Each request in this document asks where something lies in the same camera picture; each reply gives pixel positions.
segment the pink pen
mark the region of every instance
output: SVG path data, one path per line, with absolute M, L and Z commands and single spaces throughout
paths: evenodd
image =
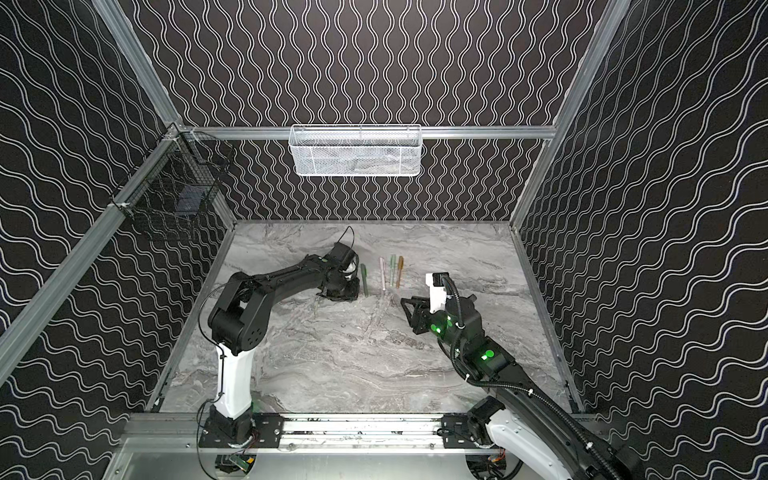
M 384 257 L 379 257 L 379 268 L 382 271 L 382 291 L 386 291 L 386 279 L 384 278 Z

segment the wire basket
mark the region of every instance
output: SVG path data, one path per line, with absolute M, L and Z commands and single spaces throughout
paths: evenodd
M 212 210 L 234 148 L 207 134 L 185 132 L 125 203 L 117 204 L 135 232 L 150 240 L 195 240 Z
M 288 147 L 303 176 L 414 177 L 422 170 L 421 125 L 304 125 Z

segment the dark green pen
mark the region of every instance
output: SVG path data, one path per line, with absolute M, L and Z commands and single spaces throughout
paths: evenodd
M 366 265 L 364 263 L 360 264 L 360 275 L 362 276 L 362 292 L 368 296 L 368 270 L 366 270 Z

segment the brown pen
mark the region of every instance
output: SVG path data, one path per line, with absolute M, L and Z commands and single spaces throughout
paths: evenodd
M 402 255 L 397 261 L 397 288 L 400 288 L 400 277 L 402 277 Z

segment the wavy line pattern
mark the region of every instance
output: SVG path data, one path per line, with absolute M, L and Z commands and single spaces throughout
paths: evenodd
M 606 0 L 121 0 L 187 124 L 552 124 Z
M 521 229 L 648 478 L 768 472 L 768 4 L 634 0 Z
M 98 480 L 143 411 L 225 229 L 153 243 L 126 220 L 0 388 L 0 478 Z
M 165 128 L 88 0 L 0 5 L 0 334 Z
M 509 220 L 542 141 L 424 143 L 417 177 L 300 177 L 287 142 L 244 141 L 222 191 L 244 220 Z

